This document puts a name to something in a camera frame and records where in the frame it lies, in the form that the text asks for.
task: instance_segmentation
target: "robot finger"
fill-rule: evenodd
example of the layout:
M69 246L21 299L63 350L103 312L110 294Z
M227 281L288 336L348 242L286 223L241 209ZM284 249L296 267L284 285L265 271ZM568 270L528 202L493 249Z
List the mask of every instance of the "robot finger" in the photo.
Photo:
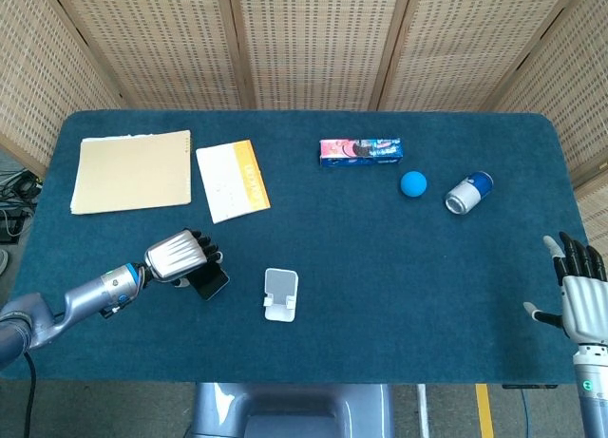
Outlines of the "robot finger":
M207 261L216 262L217 264L220 264L222 259L223 259L223 255L222 255L221 251L216 251L213 255L210 255L207 258Z
M211 238L207 237L207 236L204 236L204 237L201 237L201 238L197 238L197 242L199 243L199 247L200 248L204 248L209 243L211 243Z
M563 250L566 253L566 260L568 262L568 271L570 275L582 276L582 269L580 268L579 253L577 246L574 241L565 232L560 232L560 238L563 242Z
M546 246L549 250L549 253L551 253L551 257L553 258L553 267L555 268L555 273L558 276L558 283L561 286L563 278L570 275L568 272L568 264L566 263L565 254L561 250L558 243L553 240L553 238L544 236L542 241L544 242L544 246Z
M218 246L217 245L208 245L208 246L203 246L202 247L202 252L207 256L210 257L211 255L213 255L214 253L216 253L218 251Z
M574 244L577 247L577 252L579 253L579 261L582 275L587 276L588 278L593 277L591 269L591 258L589 257L589 253L587 253L587 249L578 240L574 240Z
M587 252L591 258L591 269L593 272L592 277L597 278L600 281L606 281L606 269L604 267L604 261L601 258L601 254L598 253L593 246L587 247Z
M563 328L561 324L560 315L542 312L541 310L536 308L536 305L530 302L524 302L523 307L535 321L543 322L544 324L549 324L551 326L557 327L558 329Z

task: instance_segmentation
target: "blue ball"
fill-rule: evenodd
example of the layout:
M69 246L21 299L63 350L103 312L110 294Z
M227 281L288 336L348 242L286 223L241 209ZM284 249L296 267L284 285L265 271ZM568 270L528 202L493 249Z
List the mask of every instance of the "blue ball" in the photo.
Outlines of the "blue ball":
M406 196L417 198L427 190L427 178L417 170L411 170L401 178L401 191Z

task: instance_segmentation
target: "paper document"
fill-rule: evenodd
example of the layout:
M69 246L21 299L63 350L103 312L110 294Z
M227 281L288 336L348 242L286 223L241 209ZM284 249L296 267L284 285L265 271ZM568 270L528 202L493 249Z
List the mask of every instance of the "paper document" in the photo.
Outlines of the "paper document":
M214 223L270 208L250 141L199 148L197 160Z
M190 131L83 139L75 215L189 203Z

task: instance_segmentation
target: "white phone holder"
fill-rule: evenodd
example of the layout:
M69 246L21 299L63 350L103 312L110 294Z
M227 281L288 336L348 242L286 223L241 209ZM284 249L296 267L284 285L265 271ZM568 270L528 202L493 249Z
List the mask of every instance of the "white phone holder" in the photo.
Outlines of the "white phone holder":
M293 270L266 269L264 307L269 321L292 322L295 319L297 273Z

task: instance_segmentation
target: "yellow floor line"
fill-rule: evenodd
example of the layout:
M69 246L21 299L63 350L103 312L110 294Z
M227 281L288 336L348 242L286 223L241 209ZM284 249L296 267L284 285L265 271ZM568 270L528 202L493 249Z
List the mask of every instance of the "yellow floor line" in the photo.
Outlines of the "yellow floor line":
M479 411L479 428L482 431L482 438L494 438L487 384L476 384L475 393L477 393L477 410Z

